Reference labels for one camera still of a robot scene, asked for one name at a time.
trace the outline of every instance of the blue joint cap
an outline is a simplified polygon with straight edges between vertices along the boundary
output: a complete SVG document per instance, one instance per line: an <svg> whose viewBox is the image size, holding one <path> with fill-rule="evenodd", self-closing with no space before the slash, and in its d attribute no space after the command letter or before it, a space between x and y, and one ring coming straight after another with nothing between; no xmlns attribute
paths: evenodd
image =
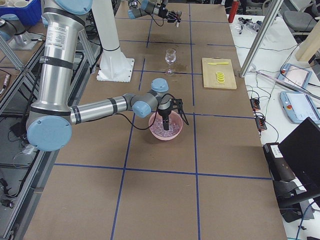
<svg viewBox="0 0 320 240"><path fill-rule="evenodd" d="M132 12L131 9L128 10L128 16L129 16L130 19L136 19L135 15L134 15L134 13Z"/></svg>
<svg viewBox="0 0 320 240"><path fill-rule="evenodd" d="M0 36L3 38L5 41L9 41L11 39L10 35L8 35L6 32L0 30Z"/></svg>
<svg viewBox="0 0 320 240"><path fill-rule="evenodd" d="M92 7L92 2L93 0L55 0L59 7L75 15L88 13Z"/></svg>
<svg viewBox="0 0 320 240"><path fill-rule="evenodd" d="M41 16L41 18L42 18L43 26L47 29L47 28L48 28L48 25L49 25L49 22L48 22L47 19L45 19L43 16Z"/></svg>
<svg viewBox="0 0 320 240"><path fill-rule="evenodd" d="M70 122L60 116L39 117L27 130L29 143L47 152L63 148L69 142L71 135Z"/></svg>
<svg viewBox="0 0 320 240"><path fill-rule="evenodd" d="M19 20L18 16L15 15L15 14L5 14L5 15L2 15L1 18L5 21L10 21L10 20Z"/></svg>
<svg viewBox="0 0 320 240"><path fill-rule="evenodd" d="M148 3L149 3L148 0L142 0L140 8L141 8L142 10L146 10L146 8L147 8L147 6L148 6Z"/></svg>
<svg viewBox="0 0 320 240"><path fill-rule="evenodd" d="M151 107L144 101L136 101L132 106L132 110L142 119L151 113Z"/></svg>
<svg viewBox="0 0 320 240"><path fill-rule="evenodd" d="M151 83L151 89L158 93L164 93L169 90L169 86L165 79L156 78Z"/></svg>

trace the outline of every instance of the wooden block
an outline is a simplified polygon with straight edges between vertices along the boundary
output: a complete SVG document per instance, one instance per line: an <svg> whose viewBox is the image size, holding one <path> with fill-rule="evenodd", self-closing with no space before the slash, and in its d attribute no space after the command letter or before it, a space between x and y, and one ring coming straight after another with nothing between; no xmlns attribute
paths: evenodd
<svg viewBox="0 0 320 240"><path fill-rule="evenodd" d="M306 40L300 45L295 57L298 61L308 62L316 51L320 48L320 21L310 32Z"/></svg>
<svg viewBox="0 0 320 240"><path fill-rule="evenodd" d="M229 64L217 64L210 65L208 63L223 63L228 62ZM216 72L223 72L224 83L217 81ZM222 58L202 58L202 75L203 75L203 86L211 89L237 89L235 74L232 68L230 59Z"/></svg>

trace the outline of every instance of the robot label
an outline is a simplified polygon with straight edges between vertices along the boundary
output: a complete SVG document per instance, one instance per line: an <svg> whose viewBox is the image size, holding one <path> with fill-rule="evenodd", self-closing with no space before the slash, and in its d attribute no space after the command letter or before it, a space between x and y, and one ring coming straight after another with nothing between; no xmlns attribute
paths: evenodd
<svg viewBox="0 0 320 240"><path fill-rule="evenodd" d="M54 47L56 49L66 49L66 38L68 29L63 27L48 26L47 37L45 41L46 47Z"/></svg>

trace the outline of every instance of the yellow knife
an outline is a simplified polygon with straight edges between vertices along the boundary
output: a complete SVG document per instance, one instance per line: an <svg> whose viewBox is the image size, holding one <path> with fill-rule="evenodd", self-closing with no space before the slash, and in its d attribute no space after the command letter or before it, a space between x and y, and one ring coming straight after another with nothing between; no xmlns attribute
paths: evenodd
<svg viewBox="0 0 320 240"><path fill-rule="evenodd" d="M229 62L222 61L222 62L208 62L209 65L228 65Z"/></svg>

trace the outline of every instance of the wooden cutting board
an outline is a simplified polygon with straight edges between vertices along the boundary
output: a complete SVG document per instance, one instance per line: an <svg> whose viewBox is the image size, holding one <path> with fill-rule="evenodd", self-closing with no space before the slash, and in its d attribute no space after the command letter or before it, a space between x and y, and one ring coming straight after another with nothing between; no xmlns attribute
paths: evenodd
<svg viewBox="0 0 320 240"><path fill-rule="evenodd" d="M208 63L222 63L229 64L209 65ZM217 81L216 72L224 73L224 83ZM236 79L232 63L230 59L222 58L202 58L202 76L203 86L211 89L237 89Z"/></svg>

